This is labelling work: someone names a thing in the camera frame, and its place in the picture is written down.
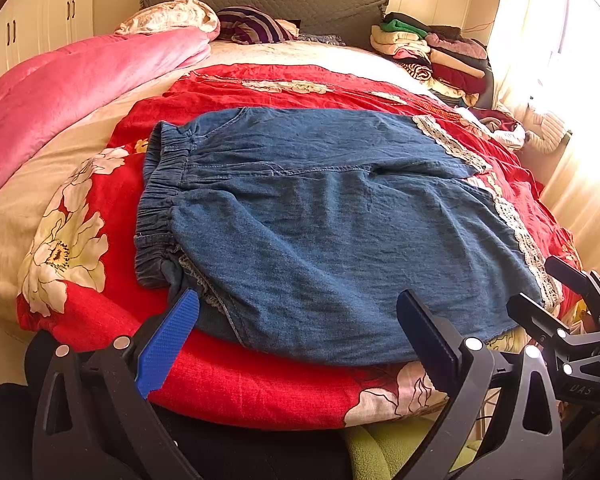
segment green folded cloth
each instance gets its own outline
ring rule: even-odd
[[[400,20],[391,20],[389,23],[380,23],[380,28],[385,32],[414,32],[420,37],[421,40],[424,40],[424,37],[427,35],[427,33],[421,28],[412,27],[411,25],[407,25]]]
[[[349,449],[353,480],[392,480],[432,426],[428,418],[411,416],[341,430]],[[475,451],[469,444],[462,448],[452,470],[474,459]]]

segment blue denim pants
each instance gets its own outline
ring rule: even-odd
[[[198,327],[334,365],[405,362],[395,315],[413,289],[463,335],[541,303],[514,232],[476,173],[414,120],[382,112],[234,108],[156,125],[138,208],[136,273],[192,287]]]

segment purple striped fabric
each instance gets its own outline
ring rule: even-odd
[[[239,44],[281,43],[296,38],[276,20],[255,7],[225,7],[216,12],[220,20],[219,40]]]

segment white cabinet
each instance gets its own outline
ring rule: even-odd
[[[93,35],[93,0],[7,0],[0,10],[0,76],[36,54]]]

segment pink comforter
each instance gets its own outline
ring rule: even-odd
[[[206,34],[187,27],[152,36],[97,36],[15,66],[0,78],[0,188],[67,127],[209,53]]]

